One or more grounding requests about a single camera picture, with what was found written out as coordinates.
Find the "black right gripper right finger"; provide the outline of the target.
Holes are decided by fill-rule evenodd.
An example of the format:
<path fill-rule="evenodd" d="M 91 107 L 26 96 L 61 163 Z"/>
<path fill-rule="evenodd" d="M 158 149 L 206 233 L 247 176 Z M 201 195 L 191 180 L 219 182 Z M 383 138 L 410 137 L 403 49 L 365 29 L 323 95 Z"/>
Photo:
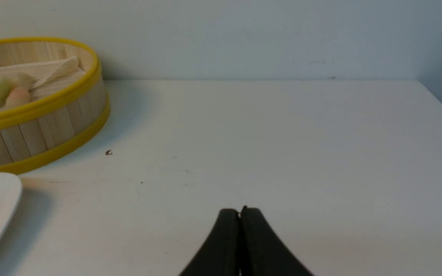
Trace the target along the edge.
<path fill-rule="evenodd" d="M 312 276 L 281 241 L 258 208 L 240 212 L 242 276 Z"/>

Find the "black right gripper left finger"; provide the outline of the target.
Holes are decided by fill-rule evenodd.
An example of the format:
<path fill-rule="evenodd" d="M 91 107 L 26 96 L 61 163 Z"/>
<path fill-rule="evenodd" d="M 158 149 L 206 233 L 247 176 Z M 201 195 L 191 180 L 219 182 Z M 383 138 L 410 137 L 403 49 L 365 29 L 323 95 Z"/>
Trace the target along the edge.
<path fill-rule="evenodd" d="M 238 276 L 240 221 L 235 209 L 221 209 L 214 225 L 181 276 Z"/>

